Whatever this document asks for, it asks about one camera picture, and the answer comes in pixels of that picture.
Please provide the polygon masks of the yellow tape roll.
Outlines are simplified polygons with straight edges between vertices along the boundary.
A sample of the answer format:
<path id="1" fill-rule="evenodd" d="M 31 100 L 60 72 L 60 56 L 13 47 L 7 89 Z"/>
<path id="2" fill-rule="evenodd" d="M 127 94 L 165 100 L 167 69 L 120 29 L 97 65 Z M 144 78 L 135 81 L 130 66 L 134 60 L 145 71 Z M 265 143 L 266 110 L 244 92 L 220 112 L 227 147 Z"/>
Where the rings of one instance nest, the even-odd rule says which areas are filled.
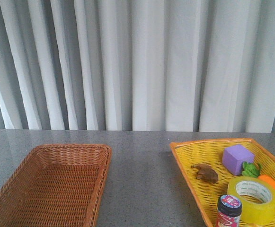
<path id="1" fill-rule="evenodd" d="M 227 193 L 241 201 L 243 222 L 264 226 L 274 220 L 275 189 L 268 183 L 253 177 L 234 177 L 228 183 Z"/>

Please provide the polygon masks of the white pleated curtain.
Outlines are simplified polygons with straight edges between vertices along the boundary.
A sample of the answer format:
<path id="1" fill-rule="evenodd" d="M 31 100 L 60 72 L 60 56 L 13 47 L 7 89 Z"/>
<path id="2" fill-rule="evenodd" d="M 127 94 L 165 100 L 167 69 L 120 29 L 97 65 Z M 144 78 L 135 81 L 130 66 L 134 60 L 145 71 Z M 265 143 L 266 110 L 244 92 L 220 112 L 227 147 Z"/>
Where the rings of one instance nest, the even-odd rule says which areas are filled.
<path id="1" fill-rule="evenodd" d="M 0 129 L 275 132 L 275 0 L 0 0 Z"/>

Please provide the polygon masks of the brown toy animal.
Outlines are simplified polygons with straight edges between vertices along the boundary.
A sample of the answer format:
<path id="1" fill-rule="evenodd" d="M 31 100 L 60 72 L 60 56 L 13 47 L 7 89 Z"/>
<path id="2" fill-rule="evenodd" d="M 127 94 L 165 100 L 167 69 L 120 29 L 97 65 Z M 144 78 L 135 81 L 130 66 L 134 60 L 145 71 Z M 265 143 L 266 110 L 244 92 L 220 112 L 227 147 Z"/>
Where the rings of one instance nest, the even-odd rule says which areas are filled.
<path id="1" fill-rule="evenodd" d="M 218 174 L 208 164 L 194 164 L 192 168 L 197 168 L 196 179 L 201 179 L 210 183 L 217 183 L 219 180 Z"/>

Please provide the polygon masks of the yellow wicker basket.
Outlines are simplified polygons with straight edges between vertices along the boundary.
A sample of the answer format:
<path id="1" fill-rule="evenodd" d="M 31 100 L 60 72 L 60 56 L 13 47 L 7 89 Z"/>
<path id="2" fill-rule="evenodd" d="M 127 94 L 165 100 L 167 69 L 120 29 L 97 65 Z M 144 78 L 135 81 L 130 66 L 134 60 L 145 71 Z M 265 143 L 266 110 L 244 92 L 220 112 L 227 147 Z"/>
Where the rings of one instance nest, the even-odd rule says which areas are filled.
<path id="1" fill-rule="evenodd" d="M 217 199 L 225 194 L 228 182 L 234 176 L 222 164 L 222 154 L 226 147 L 241 144 L 255 154 L 255 163 L 262 165 L 261 173 L 275 180 L 275 156 L 251 138 L 207 139 L 187 142 L 172 142 L 172 153 L 197 203 L 202 218 L 208 227 L 215 225 Z M 208 164 L 218 174 L 216 184 L 196 178 L 194 164 Z"/>

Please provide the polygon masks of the purple foam cube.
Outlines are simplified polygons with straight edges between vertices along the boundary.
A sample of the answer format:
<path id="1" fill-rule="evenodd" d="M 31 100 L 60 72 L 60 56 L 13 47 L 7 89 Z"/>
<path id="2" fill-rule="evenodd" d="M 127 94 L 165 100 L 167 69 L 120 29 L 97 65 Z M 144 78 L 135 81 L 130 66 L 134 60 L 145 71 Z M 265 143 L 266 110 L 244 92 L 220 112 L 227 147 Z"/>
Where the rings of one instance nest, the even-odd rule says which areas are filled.
<path id="1" fill-rule="evenodd" d="M 234 176 L 238 176 L 242 172 L 242 163 L 253 163 L 255 154 L 238 144 L 226 147 L 222 155 L 222 164 Z"/>

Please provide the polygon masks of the brown wicker basket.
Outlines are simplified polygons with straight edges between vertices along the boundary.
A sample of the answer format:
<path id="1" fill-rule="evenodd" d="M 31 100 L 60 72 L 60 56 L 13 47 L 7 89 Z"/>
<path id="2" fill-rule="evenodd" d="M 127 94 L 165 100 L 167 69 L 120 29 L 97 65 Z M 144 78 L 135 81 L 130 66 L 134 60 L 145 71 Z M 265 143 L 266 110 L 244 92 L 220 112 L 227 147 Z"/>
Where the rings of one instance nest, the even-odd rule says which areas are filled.
<path id="1" fill-rule="evenodd" d="M 94 227 L 111 157 L 104 144 L 33 148 L 0 189 L 0 227 Z"/>

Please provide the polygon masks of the orange toy carrot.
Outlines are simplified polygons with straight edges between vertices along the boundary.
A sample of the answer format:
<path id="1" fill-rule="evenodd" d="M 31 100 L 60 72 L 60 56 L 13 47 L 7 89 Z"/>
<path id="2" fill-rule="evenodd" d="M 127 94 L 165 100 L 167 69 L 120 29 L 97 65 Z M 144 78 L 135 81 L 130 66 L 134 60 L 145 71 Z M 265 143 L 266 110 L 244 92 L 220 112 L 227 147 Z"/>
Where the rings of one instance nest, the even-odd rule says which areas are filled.
<path id="1" fill-rule="evenodd" d="M 253 163 L 249 163 L 249 162 L 242 162 L 242 175 L 243 176 L 249 176 L 249 177 L 253 177 L 253 178 L 257 178 L 260 179 L 266 183 L 268 183 L 270 186 L 272 186 L 275 189 L 275 180 L 268 176 L 268 175 L 262 175 L 261 174 L 261 164 L 258 163 L 258 168 L 253 164 Z"/>

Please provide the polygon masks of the pink labelled black-lid bottle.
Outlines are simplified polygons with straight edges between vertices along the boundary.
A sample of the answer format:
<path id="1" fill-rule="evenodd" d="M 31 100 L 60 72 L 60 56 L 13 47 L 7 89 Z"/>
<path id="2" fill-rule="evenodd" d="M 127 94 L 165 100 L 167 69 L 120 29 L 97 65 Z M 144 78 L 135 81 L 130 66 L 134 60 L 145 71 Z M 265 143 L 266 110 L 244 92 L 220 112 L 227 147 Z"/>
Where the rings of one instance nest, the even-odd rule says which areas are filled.
<path id="1" fill-rule="evenodd" d="M 217 202 L 216 227 L 238 227 L 242 213 L 241 201 L 230 194 L 219 197 Z"/>

